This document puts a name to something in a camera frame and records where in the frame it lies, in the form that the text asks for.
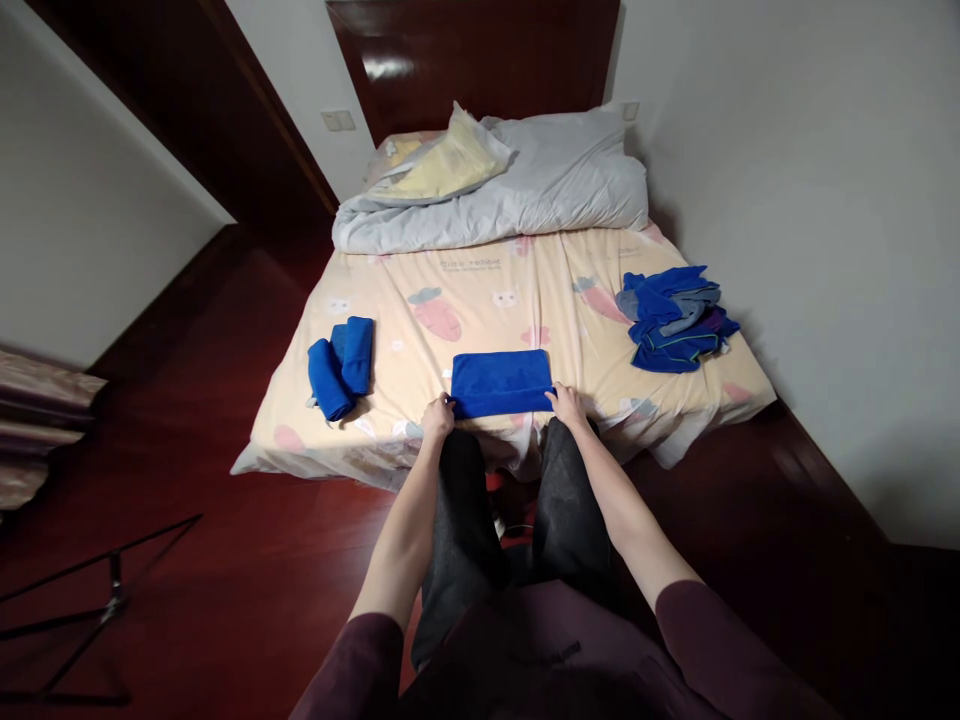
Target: baseboard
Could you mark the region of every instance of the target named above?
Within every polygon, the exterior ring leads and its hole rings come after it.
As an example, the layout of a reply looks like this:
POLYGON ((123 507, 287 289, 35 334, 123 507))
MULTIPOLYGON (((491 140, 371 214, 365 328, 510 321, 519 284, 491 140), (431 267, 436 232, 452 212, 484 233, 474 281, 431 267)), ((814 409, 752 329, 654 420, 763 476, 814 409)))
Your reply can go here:
POLYGON ((166 357, 251 242, 239 225, 225 225, 200 249, 97 361, 86 370, 117 385, 148 376, 166 357))
POLYGON ((886 534, 783 400, 778 399, 764 410, 757 416, 757 421, 769 426, 771 444, 779 456, 778 463, 805 493, 816 496, 824 508, 841 518, 843 525, 851 528, 859 539, 871 545, 890 544, 886 534))

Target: curtain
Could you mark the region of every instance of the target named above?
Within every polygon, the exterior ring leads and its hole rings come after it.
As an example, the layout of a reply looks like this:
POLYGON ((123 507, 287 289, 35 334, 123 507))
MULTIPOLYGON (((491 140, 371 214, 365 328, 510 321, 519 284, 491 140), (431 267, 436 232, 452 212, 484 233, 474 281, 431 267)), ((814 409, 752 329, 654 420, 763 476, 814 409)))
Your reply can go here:
POLYGON ((83 437, 106 383, 0 350, 0 520, 46 481, 50 452, 83 437))

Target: maroon shirt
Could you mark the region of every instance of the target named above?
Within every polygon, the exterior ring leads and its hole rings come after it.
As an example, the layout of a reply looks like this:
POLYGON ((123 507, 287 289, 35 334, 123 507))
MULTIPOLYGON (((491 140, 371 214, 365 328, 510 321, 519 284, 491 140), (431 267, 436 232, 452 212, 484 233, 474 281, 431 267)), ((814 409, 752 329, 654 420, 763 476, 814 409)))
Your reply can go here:
POLYGON ((560 581, 471 608, 398 698, 403 631, 351 620, 291 718, 837 718, 706 585, 657 600, 669 655, 560 581))

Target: black stand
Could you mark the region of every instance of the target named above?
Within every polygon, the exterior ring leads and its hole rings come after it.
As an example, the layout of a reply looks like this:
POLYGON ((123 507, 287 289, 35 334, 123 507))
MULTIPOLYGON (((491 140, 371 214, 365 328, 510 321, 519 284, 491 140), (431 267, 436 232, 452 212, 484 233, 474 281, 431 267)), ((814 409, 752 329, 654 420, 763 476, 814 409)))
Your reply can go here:
POLYGON ((60 668, 53 674, 53 677, 51 677, 42 688, 36 691, 27 692, 0 692, 0 704, 11 705, 42 703, 46 705, 93 705, 98 707, 121 707, 123 705, 128 705, 130 703, 130 696, 126 693, 120 695, 84 695, 76 693, 57 693, 53 690, 57 686, 57 683, 63 680, 64 676, 70 672, 70 668, 76 664, 77 660, 80 659, 80 656, 83 655, 83 653, 86 652, 87 649, 93 644, 93 641, 97 639, 97 636, 103 632, 104 628, 106 628, 111 621, 119 616, 120 612, 128 602, 128 598, 123 592, 123 585, 121 584, 121 553, 123 553, 125 550, 134 548, 137 545, 142 545, 143 543, 153 540, 154 538, 160 537, 161 535, 173 532, 178 528, 182 528, 177 536, 170 541, 170 544, 167 545, 153 560, 151 563, 152 566, 164 555, 166 555, 184 535, 190 532, 190 530, 193 529, 193 526, 196 525, 202 517, 202 514, 194 515, 192 518, 188 518, 182 522, 170 525, 162 530, 157 530, 156 532, 150 533, 139 540, 134 540, 133 542, 129 542, 126 545, 121 545, 113 550, 108 550, 107 552, 97 555, 96 557, 92 557, 89 560, 85 560, 84 562, 78 563, 67 568, 66 570, 61 570, 58 573, 54 573, 53 575, 45 577, 42 580, 37 580, 26 587, 20 588, 19 590, 0 597, 0 603, 3 603, 7 600, 12 600, 15 597, 19 597, 24 593, 28 593, 31 590, 36 590, 38 587, 46 585, 47 583, 51 583, 54 580, 59 580, 62 577, 66 577, 67 575, 83 570, 91 565, 95 565, 103 560, 108 560, 110 562, 110 600, 104 607, 97 608, 95 610, 85 610, 84 612, 73 613, 71 615, 61 615, 60 617, 50 618, 49 620, 43 620, 41 622, 31 623, 29 625, 21 625, 20 627, 11 628, 9 630, 0 630, 0 641, 3 641, 23 637, 24 635, 33 635, 35 633, 45 632, 47 630, 52 630, 53 628, 71 625, 73 623, 83 622, 85 620, 99 619, 99 622, 87 634, 87 636, 83 639, 83 642, 80 643, 79 647, 73 651, 70 657, 67 658, 67 661, 60 666, 60 668))

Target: maroon sleeve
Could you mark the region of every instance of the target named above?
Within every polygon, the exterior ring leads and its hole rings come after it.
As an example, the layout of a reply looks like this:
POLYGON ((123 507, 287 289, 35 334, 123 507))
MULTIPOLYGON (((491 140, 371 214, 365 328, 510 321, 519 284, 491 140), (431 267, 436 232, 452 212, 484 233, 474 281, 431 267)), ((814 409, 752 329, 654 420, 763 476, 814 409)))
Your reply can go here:
POLYGON ((670 585, 657 598, 656 614, 687 685, 724 715, 840 717, 703 583, 670 585))
POLYGON ((403 631, 380 613, 348 622, 307 686, 291 720, 389 717, 400 690, 403 631))

